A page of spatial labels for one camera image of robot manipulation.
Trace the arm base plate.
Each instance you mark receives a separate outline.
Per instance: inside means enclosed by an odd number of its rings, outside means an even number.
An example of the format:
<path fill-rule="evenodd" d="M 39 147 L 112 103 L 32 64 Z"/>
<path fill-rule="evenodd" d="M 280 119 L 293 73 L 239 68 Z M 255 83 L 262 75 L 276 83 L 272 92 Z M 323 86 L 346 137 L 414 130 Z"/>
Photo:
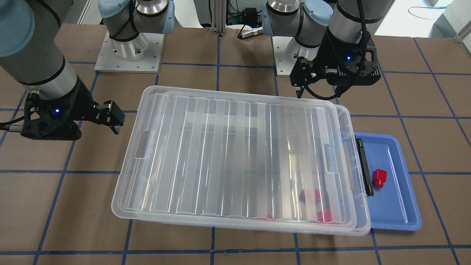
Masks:
<path fill-rule="evenodd" d="M 157 74 L 163 51 L 165 35 L 140 33 L 136 39 L 118 42 L 107 33 L 95 70 L 101 73 Z"/>
<path fill-rule="evenodd" d="M 319 47 L 301 46 L 294 37 L 287 36 L 272 37 L 272 44 L 278 77 L 290 76 L 297 57 L 301 56 L 312 61 L 319 50 Z"/>

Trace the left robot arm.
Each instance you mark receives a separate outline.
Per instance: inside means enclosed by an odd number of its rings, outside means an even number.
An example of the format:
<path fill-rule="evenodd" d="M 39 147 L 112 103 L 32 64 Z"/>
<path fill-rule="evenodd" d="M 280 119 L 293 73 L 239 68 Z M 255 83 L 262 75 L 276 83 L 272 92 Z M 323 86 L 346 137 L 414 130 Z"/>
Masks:
<path fill-rule="evenodd" d="M 393 0 L 268 0 L 262 9 L 267 36 L 292 37 L 299 48 L 289 78 L 296 96 L 341 97 L 352 86 L 381 79 L 372 35 Z"/>

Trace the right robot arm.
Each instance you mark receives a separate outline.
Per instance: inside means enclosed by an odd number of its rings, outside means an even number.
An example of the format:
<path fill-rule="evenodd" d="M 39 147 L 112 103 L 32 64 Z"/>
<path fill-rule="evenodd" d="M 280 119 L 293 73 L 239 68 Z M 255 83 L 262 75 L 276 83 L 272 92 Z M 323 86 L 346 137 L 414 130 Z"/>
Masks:
<path fill-rule="evenodd" d="M 75 141 L 78 121 L 109 127 L 119 134 L 125 114 L 113 101 L 96 102 L 54 39 L 73 0 L 2 0 L 1 67 L 27 91 L 24 115 L 1 123 L 4 131 L 34 140 Z M 147 35 L 168 35 L 175 22 L 172 0 L 100 0 L 107 27 L 104 57 L 98 63 L 129 65 L 143 71 L 142 61 L 160 52 Z"/>

